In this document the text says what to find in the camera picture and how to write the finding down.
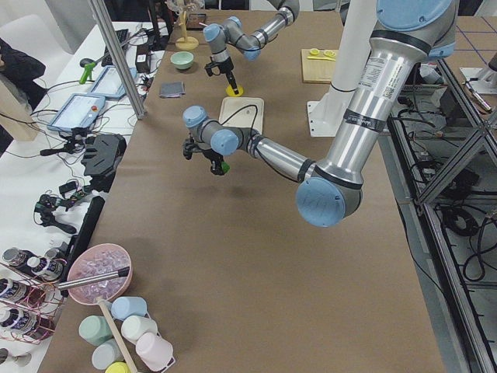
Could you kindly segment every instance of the wooden cutting board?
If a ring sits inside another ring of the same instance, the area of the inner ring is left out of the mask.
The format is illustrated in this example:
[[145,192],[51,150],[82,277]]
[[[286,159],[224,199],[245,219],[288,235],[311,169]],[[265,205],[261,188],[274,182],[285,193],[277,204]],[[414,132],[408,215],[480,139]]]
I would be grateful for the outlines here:
[[329,84],[332,81],[336,61],[308,60],[309,50],[301,50],[302,80],[304,83]]

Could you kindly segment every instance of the table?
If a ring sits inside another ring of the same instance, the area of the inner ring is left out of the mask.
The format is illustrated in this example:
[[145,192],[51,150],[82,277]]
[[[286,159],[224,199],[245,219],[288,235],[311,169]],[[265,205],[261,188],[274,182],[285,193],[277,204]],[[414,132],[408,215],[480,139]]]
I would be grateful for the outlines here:
[[[207,21],[232,15],[246,32],[270,17],[209,11]],[[265,135],[315,159],[329,139],[309,136],[305,105],[327,87],[301,82],[300,50],[337,49],[341,32],[334,12],[303,12],[259,60],[231,52],[246,96],[265,100]],[[444,371],[379,148],[363,171],[362,206],[329,229],[305,223],[295,185],[246,154],[229,157],[223,177],[201,156],[187,162],[182,112],[202,104],[217,116],[227,85],[207,77],[208,46],[192,35],[201,43],[188,71],[167,63],[169,45],[92,238],[130,253],[126,294],[147,300],[172,342],[171,371]],[[174,81],[186,95],[159,99],[160,83]],[[68,302],[39,372],[94,371],[94,347],[77,335],[91,314],[99,310]]]
[[[141,26],[151,28],[151,23],[114,23],[116,30],[128,28],[131,33],[138,30]],[[97,59],[103,54],[105,44],[97,26],[95,26],[90,34],[86,37],[83,44],[76,51],[75,55],[69,61],[67,66],[61,71],[56,83],[70,82],[79,80],[82,74],[82,68],[79,66],[79,61],[82,58]],[[136,47],[130,47],[127,51],[127,62],[129,66],[134,66],[134,58]],[[155,52],[152,58],[152,69],[161,60],[164,52]],[[93,78],[96,78],[102,67],[98,65],[94,71]],[[79,85],[76,83],[60,85],[45,96],[41,101],[37,110],[41,109],[60,109],[65,101],[72,93],[88,92],[91,84]],[[129,139],[131,136],[136,117],[129,106],[129,99],[124,97],[121,101],[107,101],[106,109],[112,105],[119,103],[106,113],[108,121],[100,122],[97,120],[97,129],[102,132],[120,133]],[[50,120],[54,113],[42,112],[38,119]],[[45,126],[41,125],[41,129],[46,130]],[[43,134],[38,134],[34,141],[13,141],[7,151],[15,155],[33,156],[40,154],[41,149],[61,147],[62,139],[58,140],[56,132],[48,131],[53,138],[45,137]],[[0,198],[2,199],[2,213],[0,214],[0,226],[2,234],[0,235],[0,243],[2,253],[10,247],[16,246],[20,249],[28,249],[37,255],[43,255],[50,247],[57,246],[60,242],[69,242],[71,235],[68,235],[55,227],[41,227],[33,222],[33,209],[35,203],[40,198],[40,195],[47,190],[52,190],[58,193],[58,187],[67,182],[76,175],[79,181],[89,181],[87,176],[83,176],[84,167],[80,163],[82,153],[74,155],[63,155],[63,158],[74,163],[71,168],[68,168],[55,155],[48,157],[36,157],[23,159],[12,154],[5,153],[0,158]],[[73,225],[79,230],[81,228],[82,219],[88,209],[89,200],[87,197],[77,203],[70,211],[65,212],[62,207],[59,207],[55,212],[57,220],[61,223]],[[0,267],[0,277],[17,278],[16,275]],[[18,368],[11,364],[12,373],[22,371],[27,373],[28,370],[36,371],[40,362],[50,344],[50,340],[43,341],[39,346],[33,346],[26,343],[13,343],[11,341],[0,340],[0,347],[6,347],[14,354],[21,354],[29,351],[33,355],[30,364],[24,368]]]

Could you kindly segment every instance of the pink bowl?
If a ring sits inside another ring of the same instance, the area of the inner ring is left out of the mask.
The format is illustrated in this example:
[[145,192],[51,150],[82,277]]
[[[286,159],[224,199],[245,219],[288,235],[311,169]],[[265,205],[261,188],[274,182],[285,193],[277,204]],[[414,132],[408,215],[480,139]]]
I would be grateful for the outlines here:
[[69,295],[82,305],[95,305],[97,298],[102,297],[107,301],[113,301],[130,286],[133,267],[130,255],[125,249],[114,243],[103,243],[87,249],[72,264],[68,273],[68,281],[119,270],[123,267],[130,268],[130,273],[126,277],[68,289]]

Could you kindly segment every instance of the white wall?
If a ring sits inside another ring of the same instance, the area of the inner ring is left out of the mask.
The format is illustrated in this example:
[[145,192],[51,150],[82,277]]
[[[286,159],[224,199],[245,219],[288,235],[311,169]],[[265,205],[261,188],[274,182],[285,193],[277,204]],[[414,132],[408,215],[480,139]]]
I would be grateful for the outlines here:
[[69,47],[72,51],[76,51],[96,24],[88,1],[45,0],[45,2],[57,20]]
[[67,51],[72,52],[68,42],[47,4],[42,0],[1,0],[0,1],[0,26],[29,14],[37,14],[47,24],[59,44]]

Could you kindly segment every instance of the keyboard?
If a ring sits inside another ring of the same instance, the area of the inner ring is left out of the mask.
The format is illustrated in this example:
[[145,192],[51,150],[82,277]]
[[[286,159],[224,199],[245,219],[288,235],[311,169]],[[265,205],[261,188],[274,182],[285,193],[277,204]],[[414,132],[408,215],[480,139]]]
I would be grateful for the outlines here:
[[[119,44],[123,43],[127,39],[127,35],[129,33],[129,29],[121,29],[121,30],[116,30],[116,36],[119,41]],[[123,51],[127,49],[129,44],[124,44],[123,45]],[[109,50],[105,49],[103,52],[104,54],[109,53]],[[110,57],[110,54],[107,54],[103,59],[102,59],[102,66],[107,66],[108,64],[113,64],[112,62],[112,57]]]

